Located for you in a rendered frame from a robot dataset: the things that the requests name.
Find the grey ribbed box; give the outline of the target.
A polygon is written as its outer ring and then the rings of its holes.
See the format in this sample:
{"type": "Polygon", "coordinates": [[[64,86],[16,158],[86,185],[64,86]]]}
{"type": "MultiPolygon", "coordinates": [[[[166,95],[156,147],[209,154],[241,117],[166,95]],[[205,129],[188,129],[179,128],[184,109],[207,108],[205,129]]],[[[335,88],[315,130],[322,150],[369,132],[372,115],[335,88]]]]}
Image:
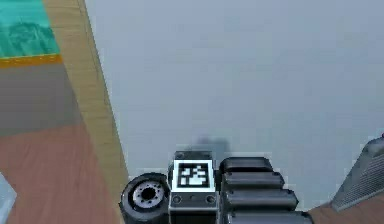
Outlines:
{"type": "Polygon", "coordinates": [[[370,140],[331,201],[336,211],[384,192],[384,135],[370,140]]]}

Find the light wooden door frame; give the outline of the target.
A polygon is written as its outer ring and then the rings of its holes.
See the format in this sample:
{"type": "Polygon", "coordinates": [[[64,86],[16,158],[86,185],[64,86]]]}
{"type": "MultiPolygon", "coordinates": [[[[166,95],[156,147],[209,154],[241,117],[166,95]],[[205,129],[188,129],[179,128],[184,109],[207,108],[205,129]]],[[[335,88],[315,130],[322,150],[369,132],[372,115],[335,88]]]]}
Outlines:
{"type": "Polygon", "coordinates": [[[42,1],[111,197],[116,224],[124,224],[119,202],[128,171],[86,0],[42,1]]]}

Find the pale grey block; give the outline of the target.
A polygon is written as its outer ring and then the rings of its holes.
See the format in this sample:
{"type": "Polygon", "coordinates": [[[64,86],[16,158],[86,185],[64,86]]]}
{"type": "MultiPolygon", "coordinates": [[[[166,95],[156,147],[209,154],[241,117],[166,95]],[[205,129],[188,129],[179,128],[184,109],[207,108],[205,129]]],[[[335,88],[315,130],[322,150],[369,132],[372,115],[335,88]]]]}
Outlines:
{"type": "Polygon", "coordinates": [[[17,193],[0,172],[0,224],[6,224],[17,193]]]}

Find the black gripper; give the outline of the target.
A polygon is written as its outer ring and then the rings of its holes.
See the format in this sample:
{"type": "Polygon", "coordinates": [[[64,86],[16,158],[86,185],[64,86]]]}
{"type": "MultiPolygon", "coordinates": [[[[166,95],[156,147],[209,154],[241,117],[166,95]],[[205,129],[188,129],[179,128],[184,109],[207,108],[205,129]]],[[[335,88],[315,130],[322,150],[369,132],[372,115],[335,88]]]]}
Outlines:
{"type": "Polygon", "coordinates": [[[119,202],[124,224],[169,224],[169,193],[167,176],[161,173],[144,173],[129,181],[119,202]]]}

